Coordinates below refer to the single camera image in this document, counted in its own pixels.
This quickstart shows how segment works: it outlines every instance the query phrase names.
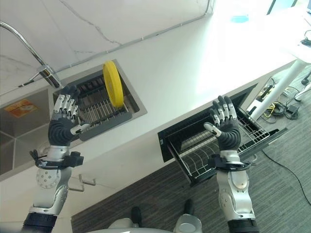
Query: marble backsplash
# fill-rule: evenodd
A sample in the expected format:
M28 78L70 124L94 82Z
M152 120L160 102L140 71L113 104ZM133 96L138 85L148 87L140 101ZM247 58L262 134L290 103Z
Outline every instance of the marble backsplash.
M97 53L204 14L208 0L1 0L0 19L56 71ZM40 64L0 28L0 93Z

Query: label sticker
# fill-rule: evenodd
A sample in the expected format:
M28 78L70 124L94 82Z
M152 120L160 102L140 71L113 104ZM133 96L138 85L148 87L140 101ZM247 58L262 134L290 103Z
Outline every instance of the label sticker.
M34 110L38 109L34 104L27 99L20 100L5 108L5 111L11 113L13 116L20 118Z

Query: gray carpet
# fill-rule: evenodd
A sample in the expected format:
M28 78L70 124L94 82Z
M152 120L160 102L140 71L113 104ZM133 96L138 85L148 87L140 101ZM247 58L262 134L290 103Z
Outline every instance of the gray carpet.
M301 90L303 86L300 80L310 68L305 69L291 85ZM281 76L282 73L276 75L275 81ZM262 119L259 123L269 130L289 128L286 134L264 151L299 177L311 201L311 91L298 105L297 120L280 117L275 124L268 124ZM249 193L261 232L310 233L311 206L306 202L294 175L270 161L262 152L257 156L257 166L252 167L248 174ZM135 205L142 211L144 227L172 231L188 198L194 201L195 215L202 221L203 232L228 232L218 205L216 177L190 188L176 163L73 216L73 232L85 233L107 228L114 220L129 217Z

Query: faucet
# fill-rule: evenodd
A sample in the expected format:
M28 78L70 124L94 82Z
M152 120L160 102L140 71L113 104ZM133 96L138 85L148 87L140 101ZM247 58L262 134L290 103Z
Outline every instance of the faucet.
M59 88L63 87L61 82L59 81L55 71L43 61L40 55L34 50L34 48L25 40L25 38L13 27L9 24L0 21L0 27L5 28L14 34L23 44L24 46L31 52L31 54L35 57L35 59L41 64L41 66L37 69L37 74L40 74L52 87Z

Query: yellow plate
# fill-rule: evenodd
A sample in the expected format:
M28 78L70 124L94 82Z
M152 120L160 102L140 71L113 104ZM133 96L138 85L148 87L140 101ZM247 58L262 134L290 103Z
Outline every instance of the yellow plate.
M115 108L123 107L123 90L120 76L113 61L103 65L103 75L110 102Z

